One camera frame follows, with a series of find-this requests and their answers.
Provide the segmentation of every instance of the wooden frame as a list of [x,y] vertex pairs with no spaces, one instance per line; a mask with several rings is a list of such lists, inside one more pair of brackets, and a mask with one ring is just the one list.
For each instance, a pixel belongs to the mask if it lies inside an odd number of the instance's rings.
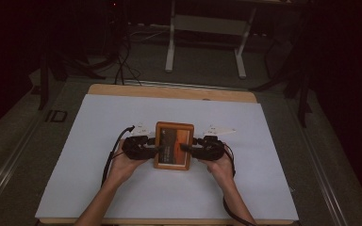
[[180,143],[192,144],[192,124],[158,121],[155,145],[163,151],[155,157],[154,167],[165,170],[189,170],[190,154],[180,148]]

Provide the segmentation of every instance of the metal stand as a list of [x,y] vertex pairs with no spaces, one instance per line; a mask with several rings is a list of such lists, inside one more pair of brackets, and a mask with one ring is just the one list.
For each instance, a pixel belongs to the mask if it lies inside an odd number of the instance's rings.
[[205,18],[196,16],[179,15],[175,13],[175,0],[172,0],[172,16],[170,19],[170,42],[167,52],[165,71],[171,73],[173,71],[174,60],[174,32],[175,29],[208,32],[225,35],[238,35],[241,36],[239,48],[235,50],[235,58],[239,72],[239,78],[245,79],[246,72],[243,65],[242,53],[245,48],[245,43],[249,37],[249,32],[252,27],[256,13],[256,7],[252,8],[251,15],[248,22]]

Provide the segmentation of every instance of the white table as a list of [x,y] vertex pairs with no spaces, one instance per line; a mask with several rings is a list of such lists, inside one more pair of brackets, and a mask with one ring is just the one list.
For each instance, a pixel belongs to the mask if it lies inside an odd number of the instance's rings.
[[[74,222],[99,190],[117,136],[139,122],[155,131],[157,121],[192,123],[195,137],[202,137],[211,124],[235,128],[236,133],[219,139],[234,151],[235,180],[256,221],[298,220],[263,111],[252,93],[111,85],[94,85],[86,95],[36,218],[43,223]],[[206,166],[193,159],[188,171],[154,169],[153,161],[138,167],[118,190],[104,223],[230,224],[231,219]]]

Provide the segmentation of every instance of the floor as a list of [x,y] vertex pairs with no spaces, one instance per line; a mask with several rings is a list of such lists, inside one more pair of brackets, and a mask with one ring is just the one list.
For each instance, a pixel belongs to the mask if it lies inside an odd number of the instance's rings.
[[[175,47],[173,72],[166,73],[167,35],[149,36],[131,36],[132,48],[123,70],[126,85],[248,91],[269,81],[263,57],[271,41],[266,38],[248,40],[243,54],[248,78],[240,80],[230,46],[181,39]],[[36,224],[39,201],[84,95],[93,83],[113,83],[118,69],[116,64],[98,72],[106,80],[89,79],[69,69],[66,82],[50,78],[50,102],[44,110],[38,111],[39,95],[30,92],[0,121],[0,225]],[[34,84],[39,84],[39,74],[30,74]],[[362,189],[316,93],[309,93],[311,112],[303,128],[296,117],[297,99],[284,98],[284,87],[280,84],[255,95],[262,104],[299,223],[362,225]],[[68,117],[64,122],[47,121],[49,110],[67,111]]]

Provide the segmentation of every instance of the cable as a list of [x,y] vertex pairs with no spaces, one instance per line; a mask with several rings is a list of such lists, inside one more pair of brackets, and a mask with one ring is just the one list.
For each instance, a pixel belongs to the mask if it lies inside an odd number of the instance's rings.
[[104,69],[102,69],[101,71],[96,72],[96,73],[102,73],[102,72],[105,72],[105,71],[107,71],[107,70],[109,70],[109,69],[113,68],[113,66],[114,66],[114,65],[116,65],[116,62],[113,62],[113,63],[112,63],[112,64],[110,64],[108,67],[106,67],[106,68],[104,68]]
[[228,156],[228,157],[230,158],[230,160],[231,160],[232,175],[233,175],[233,177],[234,177],[235,174],[237,173],[237,172],[235,171],[234,152],[232,151],[232,149],[231,149],[228,145],[226,145],[226,144],[224,144],[224,145],[225,145],[225,147],[227,147],[227,149],[231,152],[231,154],[230,154],[229,152],[225,151],[225,154],[227,154],[227,156]]
[[[131,73],[131,75],[133,76],[133,78],[134,78],[135,80],[137,80],[137,82],[140,84],[140,86],[142,86],[142,83],[141,83],[140,80],[138,79],[138,78],[140,77],[140,75],[141,75],[141,72],[138,71],[137,69],[131,68],[126,61],[124,61],[123,64],[124,64],[125,67],[128,69],[128,71]],[[134,75],[134,73],[133,73],[131,70],[136,71],[136,72],[138,73],[138,75]]]
[[235,219],[236,221],[238,221],[239,223],[242,223],[243,225],[246,225],[246,226],[256,226],[255,224],[243,219],[243,218],[240,218],[238,217],[237,215],[235,215],[229,208],[228,208],[228,205],[227,203],[225,202],[225,198],[222,198],[222,205],[224,206],[225,208],[225,211],[227,212],[227,214]]
[[114,155],[111,159],[114,159],[114,158],[116,158],[117,156],[122,155],[122,154],[123,154],[123,153],[118,153],[118,154]]
[[131,133],[131,131],[132,131],[134,128],[135,128],[134,125],[131,126],[131,127],[125,128],[125,129],[119,134],[119,137],[117,137],[116,143],[114,144],[113,149],[111,150],[110,154],[108,155],[107,163],[105,164],[104,174],[103,174],[103,176],[102,176],[102,184],[101,184],[101,186],[104,184],[104,182],[105,182],[105,180],[106,180],[106,178],[107,178],[107,172],[108,172],[108,168],[109,168],[109,166],[110,166],[111,160],[112,160],[113,158],[115,158],[115,157],[118,156],[118,154],[117,154],[117,155],[115,155],[115,156],[113,157],[114,153],[116,152],[117,145],[119,145],[120,139],[122,138],[122,136],[123,136],[127,131]]
[[130,54],[130,51],[129,51],[128,46],[126,46],[124,43],[123,43],[123,45],[125,46],[127,52],[126,52],[125,58],[123,59],[123,62],[120,60],[121,55],[119,55],[120,68],[119,68],[119,70],[117,71],[116,76],[115,76],[115,78],[114,78],[114,85],[117,85],[117,79],[119,78],[119,74],[121,75],[122,83],[123,83],[123,85],[124,85],[123,65],[124,65],[124,63],[127,61],[128,56],[129,56],[129,54]]
[[110,65],[111,63],[115,62],[117,59],[118,53],[111,53],[106,60],[99,62],[99,63],[95,63],[95,64],[90,64],[90,65],[84,65],[84,67],[91,69],[91,70],[97,70],[97,69],[102,69],[108,65]]

